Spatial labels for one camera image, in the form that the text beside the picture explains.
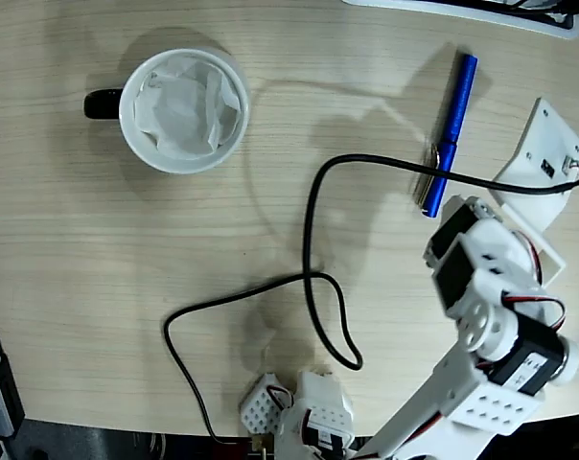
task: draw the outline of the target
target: black wire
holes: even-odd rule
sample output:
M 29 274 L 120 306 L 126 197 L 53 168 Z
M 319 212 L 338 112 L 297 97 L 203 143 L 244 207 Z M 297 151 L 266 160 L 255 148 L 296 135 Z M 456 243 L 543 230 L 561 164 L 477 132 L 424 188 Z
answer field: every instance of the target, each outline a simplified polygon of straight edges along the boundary
M 563 3 L 562 1 L 546 8 L 519 8 L 523 3 L 518 2 L 521 3 L 520 5 L 518 5 L 518 3 L 514 5 L 505 5 L 495 2 L 484 2 L 483 0 L 446 0 L 445 3 L 457 7 L 476 8 L 487 12 L 498 12 L 515 16 L 543 15 L 550 13 L 576 14 L 579 12 L 578 8 L 571 9 L 570 7 L 563 7 L 561 5 Z
M 346 330 L 347 333 L 349 333 L 349 330 L 348 330 L 347 324 L 346 324 L 347 315 L 345 312 L 345 299 L 343 297 L 343 291 L 340 288 L 338 281 L 335 280 L 331 275 L 329 275 L 327 273 L 312 273 L 311 277 L 325 280 L 328 283 L 330 283 L 332 285 L 332 287 L 335 289 L 336 296 L 338 297 L 338 304 L 340 307 L 340 318 L 341 318 L 340 321 L 341 321 L 341 324 L 343 325 L 343 330 Z M 267 292 L 269 290 L 280 288 L 281 286 L 288 285 L 288 284 L 294 283 L 296 281 L 300 281 L 303 278 L 304 278 L 304 275 L 302 273 L 297 273 L 295 275 L 290 275 L 290 276 L 276 279 L 276 280 L 271 281 L 269 283 L 266 283 L 262 286 L 255 287 L 253 289 L 246 290 L 246 291 L 238 293 L 238 294 L 230 295 L 227 297 L 221 297 L 220 299 L 210 300 L 208 302 L 202 302 L 201 304 L 195 304 L 195 305 L 192 305 L 191 307 L 185 307 L 183 309 L 175 311 L 169 317 L 167 317 L 166 320 L 164 321 L 163 332 L 164 332 L 164 341 L 166 342 L 166 346 L 168 347 L 168 350 L 171 352 L 171 355 L 174 359 L 174 362 L 176 363 L 178 368 L 183 373 L 183 377 L 185 377 L 185 380 L 187 380 L 190 387 L 192 388 L 192 391 L 194 392 L 194 396 L 196 397 L 196 400 L 197 400 L 197 405 L 200 409 L 200 414 L 202 415 L 202 421 L 204 422 L 204 425 L 206 426 L 206 430 L 208 431 L 209 435 L 211 436 L 211 438 L 213 438 L 214 441 L 216 441 L 220 444 L 227 444 L 227 443 L 224 443 L 215 434 L 215 431 L 214 431 L 213 427 L 211 426 L 211 420 L 209 418 L 208 411 L 206 410 L 206 404 L 204 403 L 204 399 L 202 398 L 200 390 L 197 388 L 197 385 L 196 385 L 196 382 L 194 381 L 194 378 L 187 370 L 187 367 L 185 367 L 185 364 L 181 360 L 181 357 L 178 355 L 178 352 L 176 351 L 176 348 L 173 345 L 173 341 L 171 339 L 171 331 L 170 331 L 171 324 L 173 323 L 173 321 L 175 321 L 176 318 L 179 318 L 180 316 L 183 316 L 184 314 L 191 313 L 194 311 L 209 309 L 211 307 L 217 307 L 219 305 L 231 304 L 233 302 L 237 302 L 239 300 L 246 299 L 247 297 L 253 297 L 254 295 L 262 294 L 262 293 Z
M 206 426 L 206 430 L 208 431 L 209 435 L 218 443 L 225 444 L 218 436 L 215 434 L 213 427 L 211 426 L 211 420 L 208 415 L 208 411 L 206 409 L 206 404 L 204 403 L 204 399 L 200 394 L 200 391 L 197 388 L 196 382 L 190 375 L 187 367 L 181 360 L 176 348 L 173 345 L 173 341 L 171 339 L 170 334 L 170 327 L 175 319 L 183 316 L 184 314 L 191 313 L 193 311 L 200 311 L 204 309 L 209 309 L 212 307 L 217 307 L 220 305 L 229 304 L 232 302 L 236 302 L 239 300 L 246 299 L 247 297 L 252 297 L 254 295 L 261 294 L 263 292 L 267 292 L 271 289 L 279 288 L 284 285 L 288 285 L 290 283 L 294 283 L 296 281 L 303 280 L 304 281 L 304 289 L 305 289 L 305 297 L 307 301 L 307 308 L 309 311 L 309 315 L 313 322 L 313 326 L 315 328 L 315 332 L 317 336 L 323 343 L 326 350 L 332 355 L 334 359 L 336 359 L 340 364 L 344 365 L 345 367 L 358 371 L 362 368 L 363 359 L 362 355 L 359 352 L 358 347 L 354 343 L 351 334 L 349 332 L 349 326 L 347 324 L 347 312 L 345 310 L 345 299 L 343 297 L 343 292 L 340 287 L 340 284 L 333 278 L 331 275 L 327 273 L 321 272 L 313 272 L 311 271 L 311 246 L 312 246 L 312 239 L 313 239 L 313 221 L 315 215 L 315 204 L 317 201 L 317 196 L 319 195 L 319 189 L 321 188 L 321 184 L 323 182 L 324 176 L 326 173 L 334 166 L 341 165 L 343 163 L 371 163 L 377 165 L 384 165 L 390 166 L 393 168 L 400 168 L 407 171 L 413 171 L 415 173 L 427 174 L 434 177 L 444 177 L 448 180 L 452 180 L 455 182 L 461 182 L 469 185 L 475 185 L 477 187 L 482 187 L 485 189 L 490 190 L 497 190 L 500 192 L 509 192 L 515 194 L 523 194 L 523 195 L 533 195 L 533 196 L 543 196 L 543 195 L 556 195 L 559 193 L 567 192 L 575 187 L 579 186 L 579 180 L 574 182 L 567 182 L 565 184 L 556 185 L 553 187 L 545 187 L 545 188 L 530 188 L 530 187 L 521 187 L 518 185 L 512 184 L 500 184 L 497 182 L 492 182 L 489 180 L 479 179 L 476 177 L 471 177 L 464 174 L 457 174 L 455 172 L 444 172 L 436 170 L 435 168 L 429 168 L 427 166 L 419 165 L 416 163 L 410 163 L 404 160 L 398 160 L 396 158 L 389 158 L 386 156 L 378 156 L 378 155 L 366 155 L 366 154 L 348 154 L 348 155 L 340 155 L 335 158 L 328 160 L 324 165 L 319 169 L 315 179 L 313 180 L 313 185 L 311 186 L 311 191 L 309 193 L 309 198 L 307 200 L 307 209 L 305 212 L 305 225 L 304 225 L 304 233 L 303 233 L 303 245 L 302 245 L 302 273 L 297 273 L 294 275 L 286 276 L 283 278 L 279 278 L 268 282 L 260 287 L 255 287 L 250 290 L 246 290 L 244 292 L 230 295 L 227 297 L 221 297 L 220 299 L 211 300 L 208 302 L 202 302 L 200 304 L 192 305 L 191 307 L 185 307 L 183 309 L 177 310 L 173 312 L 170 316 L 166 318 L 164 321 L 163 326 L 163 334 L 164 334 L 164 341 L 166 342 L 166 346 L 168 347 L 174 362 L 181 370 L 183 377 L 189 383 L 192 391 L 194 392 L 194 396 L 196 397 L 198 407 L 200 409 L 200 413 L 202 415 L 202 421 Z M 355 361 L 350 361 L 345 356 L 343 356 L 334 346 L 334 344 L 330 341 L 326 332 L 323 329 L 321 321 L 319 319 L 319 315 L 317 313 L 317 309 L 315 307 L 315 302 L 313 298 L 313 278 L 314 279 L 322 279 L 327 281 L 332 285 L 336 292 L 336 297 L 338 299 L 338 307 L 340 312 L 340 326 L 343 333 L 343 337 L 347 346 L 351 350 L 352 354 L 354 355 Z
M 528 2 L 528 0 L 520 0 L 519 2 L 516 2 L 513 5 L 509 5 L 509 8 L 512 8 L 514 10 L 515 8 L 519 8 L 527 2 Z

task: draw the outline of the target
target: blue marker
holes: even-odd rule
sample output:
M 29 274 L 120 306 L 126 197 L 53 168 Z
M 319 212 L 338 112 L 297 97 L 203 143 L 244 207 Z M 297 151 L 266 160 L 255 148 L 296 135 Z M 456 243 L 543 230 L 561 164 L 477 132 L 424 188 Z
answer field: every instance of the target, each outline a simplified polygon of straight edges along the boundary
M 477 69 L 477 58 L 471 55 L 464 55 L 462 67 L 458 76 L 458 82 L 453 92 L 452 103 L 450 104 L 450 113 L 445 122 L 443 135 L 437 144 L 437 162 L 436 168 L 440 171 L 450 171 L 452 169 L 453 158 L 457 149 L 460 129 L 464 121 L 464 114 L 469 104 L 471 88 L 475 79 Z M 426 197 L 422 203 L 422 214 L 429 218 L 436 218 L 445 193 L 447 179 L 442 177 L 433 177 Z

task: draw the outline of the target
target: wooden table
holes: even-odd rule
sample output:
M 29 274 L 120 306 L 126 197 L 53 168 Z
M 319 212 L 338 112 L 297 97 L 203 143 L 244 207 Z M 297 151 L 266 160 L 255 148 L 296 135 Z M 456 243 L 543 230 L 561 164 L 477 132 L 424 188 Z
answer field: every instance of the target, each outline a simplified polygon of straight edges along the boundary
M 116 123 L 81 112 L 169 48 L 213 45 L 243 66 L 253 116 L 239 151 L 210 172 L 145 166 Z M 197 301 L 300 269 L 305 199 L 334 155 L 421 161 L 458 49 L 480 58 L 454 169 L 493 177 L 536 98 L 579 134 L 579 39 L 339 0 L 0 1 L 0 336 L 28 417 L 203 433 L 164 348 L 161 320 Z M 219 434 L 244 434 L 237 406 L 272 370 L 331 369 L 372 434 L 452 345 L 422 251 L 437 222 L 416 176 L 343 166 L 326 179 L 315 263 L 343 284 L 364 369 L 340 368 L 314 336 L 301 286 L 194 313 L 174 340 Z M 451 185 L 448 195 L 489 196 Z M 547 237 L 568 268 L 552 293 L 579 342 L 579 190 Z M 340 345 L 336 300 L 318 287 Z M 579 375 L 548 389 L 539 417 L 579 412 Z

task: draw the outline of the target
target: robotic arm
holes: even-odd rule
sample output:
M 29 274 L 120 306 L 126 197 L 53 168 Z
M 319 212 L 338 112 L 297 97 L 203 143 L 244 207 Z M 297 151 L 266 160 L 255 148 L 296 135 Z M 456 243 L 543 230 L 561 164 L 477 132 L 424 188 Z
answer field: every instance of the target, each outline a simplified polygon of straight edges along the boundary
M 565 306 L 541 285 L 530 241 L 480 198 L 453 197 L 424 258 L 458 339 L 409 401 L 358 452 L 353 411 L 332 376 L 301 373 L 295 395 L 265 375 L 242 406 L 252 433 L 274 433 L 279 460 L 474 460 L 572 380 L 577 345 L 558 334 Z

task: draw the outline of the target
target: white plastic bracket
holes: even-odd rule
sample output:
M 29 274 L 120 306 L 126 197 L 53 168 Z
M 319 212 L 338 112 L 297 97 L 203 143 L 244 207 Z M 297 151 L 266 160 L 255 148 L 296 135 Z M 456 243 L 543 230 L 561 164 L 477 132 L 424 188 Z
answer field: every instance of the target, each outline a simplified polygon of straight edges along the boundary
M 272 399 L 269 387 L 283 388 L 274 374 L 264 374 L 241 404 L 241 422 L 251 434 L 276 433 L 282 408 Z
M 497 3 L 508 3 L 504 0 L 492 1 Z M 475 19 L 477 21 L 493 22 L 495 24 L 517 27 L 519 29 L 538 32 L 540 34 L 558 36 L 565 39 L 573 39 L 579 36 L 578 17 L 571 18 L 573 25 L 569 30 L 567 30 L 545 24 L 543 22 L 532 21 L 529 18 L 499 14 L 496 12 L 489 12 L 476 8 L 446 5 L 442 2 L 426 2 L 418 0 L 343 0 L 343 2 L 363 7 L 391 8 L 394 10 L 406 10 L 412 12 L 433 12 L 436 14 L 444 14 L 446 16 L 464 17 L 467 19 Z
M 525 187 L 551 187 L 577 180 L 568 170 L 569 159 L 579 161 L 579 137 L 544 99 L 538 99 L 514 158 L 495 178 L 496 182 Z M 540 250 L 543 286 L 547 287 L 567 266 L 543 236 L 560 215 L 570 192 L 557 195 L 518 195 L 492 191 L 500 208 Z

